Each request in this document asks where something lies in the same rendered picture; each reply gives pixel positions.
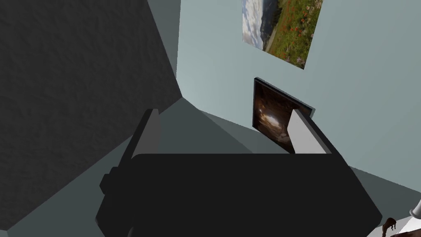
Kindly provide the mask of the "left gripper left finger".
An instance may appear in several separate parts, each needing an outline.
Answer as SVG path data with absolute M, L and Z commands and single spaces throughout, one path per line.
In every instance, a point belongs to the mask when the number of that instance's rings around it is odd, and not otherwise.
M 147 109 L 131 137 L 120 163 L 125 164 L 138 154 L 155 153 L 158 149 L 159 141 L 159 111 L 158 109 Z

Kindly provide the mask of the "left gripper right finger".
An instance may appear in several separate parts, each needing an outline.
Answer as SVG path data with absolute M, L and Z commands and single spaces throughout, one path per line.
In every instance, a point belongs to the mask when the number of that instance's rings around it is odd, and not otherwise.
M 315 122 L 300 110 L 294 109 L 287 132 L 295 153 L 337 154 L 337 149 L 318 128 Z

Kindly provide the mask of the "dark framed brown picture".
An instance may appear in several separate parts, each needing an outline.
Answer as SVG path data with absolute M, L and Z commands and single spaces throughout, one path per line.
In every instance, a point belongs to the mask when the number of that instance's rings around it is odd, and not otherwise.
M 252 126 L 287 153 L 295 153 L 287 127 L 292 112 L 298 109 L 312 117 L 315 108 L 270 85 L 254 78 Z

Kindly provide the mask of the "flower meadow landscape picture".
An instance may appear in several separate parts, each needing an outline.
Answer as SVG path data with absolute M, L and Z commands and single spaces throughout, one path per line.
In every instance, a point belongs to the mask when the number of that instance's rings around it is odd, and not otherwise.
M 242 0 L 243 41 L 304 69 L 324 0 Z

